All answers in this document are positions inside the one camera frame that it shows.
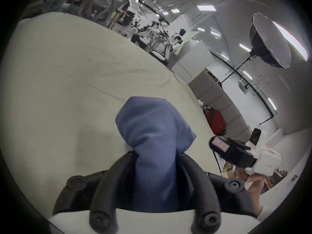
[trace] gray sofa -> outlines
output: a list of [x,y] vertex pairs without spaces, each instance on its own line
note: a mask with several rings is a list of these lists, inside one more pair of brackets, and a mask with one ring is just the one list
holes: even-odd
[[207,73],[206,69],[189,83],[189,87],[204,105],[221,112],[227,124],[225,138],[233,137],[243,142],[249,140],[252,132],[243,116],[223,88]]

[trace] blue towel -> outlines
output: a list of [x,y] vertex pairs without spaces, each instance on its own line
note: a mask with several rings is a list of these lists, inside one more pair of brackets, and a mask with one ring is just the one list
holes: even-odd
[[138,153],[133,210],[177,209],[176,150],[185,152],[196,135],[165,99],[131,97],[116,117],[119,133]]

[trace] softbox light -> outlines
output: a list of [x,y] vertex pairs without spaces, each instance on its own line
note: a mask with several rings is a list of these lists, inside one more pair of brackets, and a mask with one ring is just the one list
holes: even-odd
[[278,68],[289,68],[291,52],[286,39],[274,23],[257,12],[250,26],[251,55],[259,56],[264,62]]

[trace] red bag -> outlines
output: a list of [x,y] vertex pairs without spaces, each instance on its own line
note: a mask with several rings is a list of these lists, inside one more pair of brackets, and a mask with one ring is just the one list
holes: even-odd
[[223,136],[226,134],[226,126],[225,120],[220,113],[219,110],[215,110],[214,108],[205,108],[206,119],[209,123],[209,126],[215,135]]

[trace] white tablecloth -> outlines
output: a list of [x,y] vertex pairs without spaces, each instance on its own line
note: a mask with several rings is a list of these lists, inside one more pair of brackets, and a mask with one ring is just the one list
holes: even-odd
[[165,98],[193,132],[187,151],[219,174],[211,129],[189,87],[121,35],[48,13],[20,23],[1,63],[1,149],[16,183],[45,217],[69,177],[109,169],[128,147],[115,116],[131,96]]

